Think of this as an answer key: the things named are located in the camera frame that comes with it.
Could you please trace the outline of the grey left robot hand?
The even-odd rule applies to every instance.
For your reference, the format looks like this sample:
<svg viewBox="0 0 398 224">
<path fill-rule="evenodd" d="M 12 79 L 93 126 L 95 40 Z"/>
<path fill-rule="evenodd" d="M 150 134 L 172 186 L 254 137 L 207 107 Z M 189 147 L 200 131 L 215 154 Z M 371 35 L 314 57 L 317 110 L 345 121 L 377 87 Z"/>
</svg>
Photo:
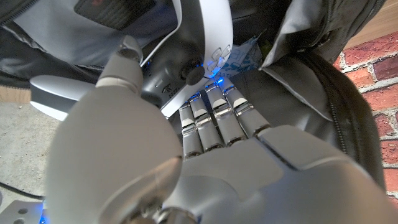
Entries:
<svg viewBox="0 0 398 224">
<path fill-rule="evenodd" d="M 123 38 L 96 86 L 52 141 L 51 223 L 396 223 L 385 191 L 354 160 L 292 126 L 270 127 L 232 102 L 226 144 L 181 145 L 141 98 L 142 51 Z"/>
</svg>

